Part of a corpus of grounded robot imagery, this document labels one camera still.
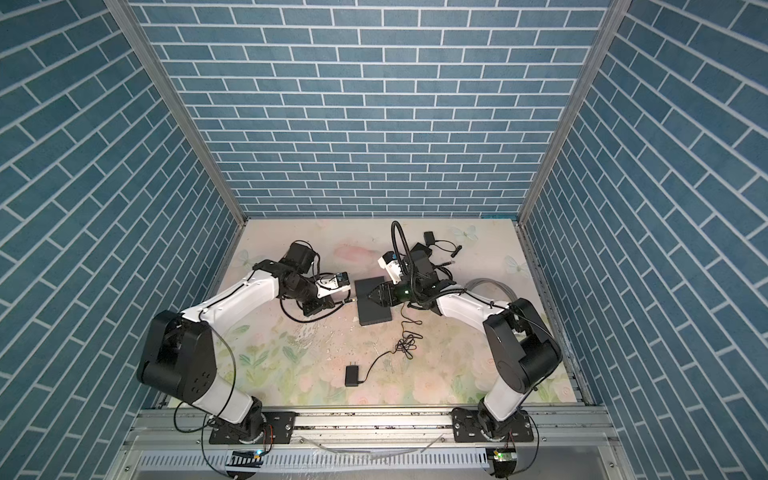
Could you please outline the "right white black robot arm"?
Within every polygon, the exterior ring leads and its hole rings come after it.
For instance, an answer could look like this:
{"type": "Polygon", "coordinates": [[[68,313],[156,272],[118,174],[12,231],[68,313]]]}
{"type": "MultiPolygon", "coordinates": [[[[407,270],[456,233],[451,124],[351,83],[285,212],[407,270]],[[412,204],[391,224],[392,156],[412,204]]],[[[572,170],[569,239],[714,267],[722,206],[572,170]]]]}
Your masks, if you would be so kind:
{"type": "Polygon", "coordinates": [[[481,401],[481,409],[499,423],[513,416],[562,361],[557,340],[533,304],[493,279],[473,279],[465,287],[445,280],[430,289],[407,280],[386,281],[373,287],[366,298],[384,308],[410,303],[483,332],[498,378],[481,401]]]}

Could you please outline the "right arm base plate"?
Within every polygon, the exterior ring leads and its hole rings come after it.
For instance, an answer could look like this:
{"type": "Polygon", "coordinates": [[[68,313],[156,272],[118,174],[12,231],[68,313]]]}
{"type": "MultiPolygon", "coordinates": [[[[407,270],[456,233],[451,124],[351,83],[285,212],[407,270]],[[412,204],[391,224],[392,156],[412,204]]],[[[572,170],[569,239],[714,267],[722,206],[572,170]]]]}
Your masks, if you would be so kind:
{"type": "Polygon", "coordinates": [[[534,441],[532,421],[525,410],[518,410],[503,421],[496,420],[484,409],[456,407],[450,415],[457,443],[534,441]]]}

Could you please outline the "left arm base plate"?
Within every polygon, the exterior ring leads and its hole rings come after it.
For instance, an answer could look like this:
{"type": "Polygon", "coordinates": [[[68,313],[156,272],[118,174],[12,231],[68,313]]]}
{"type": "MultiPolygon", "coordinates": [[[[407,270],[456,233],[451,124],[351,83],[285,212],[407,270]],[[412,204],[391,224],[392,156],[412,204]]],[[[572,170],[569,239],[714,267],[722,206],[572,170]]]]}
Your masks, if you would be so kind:
{"type": "Polygon", "coordinates": [[[216,420],[209,443],[212,445],[288,444],[291,440],[297,413],[294,411],[266,411],[255,409],[237,424],[216,420]]]}

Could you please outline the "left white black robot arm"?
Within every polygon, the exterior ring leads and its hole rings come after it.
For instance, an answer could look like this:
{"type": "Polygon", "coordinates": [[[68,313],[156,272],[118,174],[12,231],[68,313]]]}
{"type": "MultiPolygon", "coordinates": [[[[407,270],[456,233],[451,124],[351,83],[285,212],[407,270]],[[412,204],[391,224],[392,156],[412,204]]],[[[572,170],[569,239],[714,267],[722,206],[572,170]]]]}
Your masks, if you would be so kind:
{"type": "Polygon", "coordinates": [[[150,322],[137,368],[140,383],[230,424],[241,424],[257,400],[217,373],[215,342],[246,314],[274,299],[298,301],[306,316],[335,309],[351,289],[345,272],[309,277],[298,266],[264,260],[239,283],[181,312],[165,310],[150,322]]]}

